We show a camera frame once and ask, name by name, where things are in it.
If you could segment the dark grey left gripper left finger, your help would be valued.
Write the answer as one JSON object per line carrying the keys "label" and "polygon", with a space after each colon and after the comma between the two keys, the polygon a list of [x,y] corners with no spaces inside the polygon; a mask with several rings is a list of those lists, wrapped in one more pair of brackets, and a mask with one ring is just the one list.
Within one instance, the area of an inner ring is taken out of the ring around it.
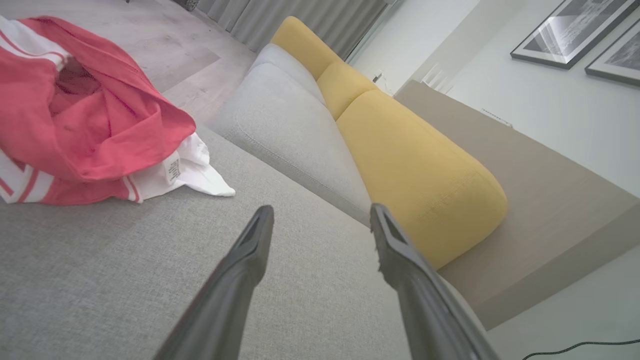
{"label": "dark grey left gripper left finger", "polygon": [[250,302],[266,272],[274,208],[259,207],[202,285],[156,360],[236,360]]}

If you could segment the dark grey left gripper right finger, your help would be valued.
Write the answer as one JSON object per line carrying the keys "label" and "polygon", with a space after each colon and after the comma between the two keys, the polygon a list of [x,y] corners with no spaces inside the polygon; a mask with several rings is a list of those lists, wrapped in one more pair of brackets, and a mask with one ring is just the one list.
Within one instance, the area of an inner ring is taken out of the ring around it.
{"label": "dark grey left gripper right finger", "polygon": [[414,360],[496,360],[486,335],[381,203],[370,208],[379,271],[398,297]]}

